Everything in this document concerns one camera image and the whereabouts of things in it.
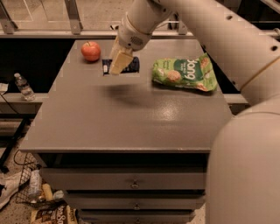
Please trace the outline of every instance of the metal post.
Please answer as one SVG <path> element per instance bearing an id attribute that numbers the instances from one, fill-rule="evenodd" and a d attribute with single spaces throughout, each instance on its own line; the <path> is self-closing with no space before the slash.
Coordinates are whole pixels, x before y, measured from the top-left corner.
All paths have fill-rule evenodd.
<path id="1" fill-rule="evenodd" d="M 82 30 L 82 24 L 75 0 L 65 0 L 68 17 L 70 20 L 70 26 L 72 34 L 80 34 Z"/>
<path id="2" fill-rule="evenodd" d="M 18 28 L 17 25 L 11 20 L 8 11 L 5 9 L 4 4 L 0 0 L 0 23 L 3 31 L 6 34 L 12 34 Z"/>

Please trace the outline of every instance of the wire basket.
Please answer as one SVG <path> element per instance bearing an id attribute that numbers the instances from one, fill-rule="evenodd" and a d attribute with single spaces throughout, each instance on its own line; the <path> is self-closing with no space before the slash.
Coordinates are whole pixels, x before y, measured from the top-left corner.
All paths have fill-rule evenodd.
<path id="1" fill-rule="evenodd" d="M 54 199 L 51 201 L 43 201 L 37 203 L 31 203 L 28 197 L 29 191 L 29 180 L 32 174 L 32 171 L 39 169 L 40 165 L 37 164 L 36 159 L 32 156 L 31 153 L 27 153 L 24 159 L 24 167 L 21 173 L 19 187 L 16 197 L 17 204 L 25 204 L 29 207 L 33 207 L 35 209 L 54 209 L 66 202 L 63 199 Z"/>

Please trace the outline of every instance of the desk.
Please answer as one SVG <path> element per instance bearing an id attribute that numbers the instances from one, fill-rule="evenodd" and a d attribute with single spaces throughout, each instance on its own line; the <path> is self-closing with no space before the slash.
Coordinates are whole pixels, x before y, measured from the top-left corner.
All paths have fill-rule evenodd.
<path id="1" fill-rule="evenodd" d="M 101 58 L 111 39 L 96 40 Z M 154 60 L 196 59 L 193 39 L 151 40 L 135 56 L 140 73 L 102 75 L 77 40 L 21 151 L 43 165 L 85 221 L 182 222 L 203 204 L 207 156 L 231 113 L 222 92 L 170 89 L 151 82 Z"/>

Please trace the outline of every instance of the plastic wrapper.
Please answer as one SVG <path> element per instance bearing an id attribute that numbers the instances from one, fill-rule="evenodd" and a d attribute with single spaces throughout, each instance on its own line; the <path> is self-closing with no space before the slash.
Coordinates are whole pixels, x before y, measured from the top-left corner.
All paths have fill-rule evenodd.
<path id="1" fill-rule="evenodd" d="M 75 209 L 61 205 L 55 209 L 32 210 L 31 224 L 78 224 Z"/>
<path id="2" fill-rule="evenodd" d="M 213 91 L 218 82 L 207 53 L 198 59 L 157 59 L 152 70 L 155 82 L 175 88 L 197 88 Z"/>

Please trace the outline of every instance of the green chip bag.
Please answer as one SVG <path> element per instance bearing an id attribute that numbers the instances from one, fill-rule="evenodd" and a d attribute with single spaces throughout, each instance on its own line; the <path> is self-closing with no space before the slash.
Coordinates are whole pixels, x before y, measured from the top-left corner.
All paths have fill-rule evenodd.
<path id="1" fill-rule="evenodd" d="M 157 59 L 152 70 L 155 82 L 176 88 L 197 88 L 208 92 L 217 88 L 211 60 L 204 53 L 196 60 Z"/>

